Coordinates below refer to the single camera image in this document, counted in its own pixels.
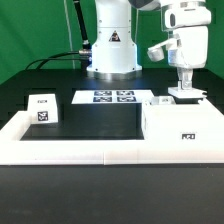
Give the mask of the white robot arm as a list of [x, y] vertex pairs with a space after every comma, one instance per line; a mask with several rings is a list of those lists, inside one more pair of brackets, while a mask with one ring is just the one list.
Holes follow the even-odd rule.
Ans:
[[177, 69], [180, 90], [192, 88], [193, 71], [205, 66], [211, 12], [205, 0], [95, 0], [97, 40], [87, 71], [102, 78], [139, 71], [131, 38], [131, 10], [158, 10], [168, 39], [148, 49], [153, 61], [168, 59]]

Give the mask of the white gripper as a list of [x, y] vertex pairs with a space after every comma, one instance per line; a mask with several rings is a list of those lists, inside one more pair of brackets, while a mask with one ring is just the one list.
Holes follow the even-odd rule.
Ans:
[[180, 88], [191, 89], [193, 69], [203, 68], [206, 64], [208, 28], [206, 26], [178, 28], [170, 34], [170, 37], [177, 39], [177, 47], [168, 50], [168, 63], [170, 66], [179, 67]]

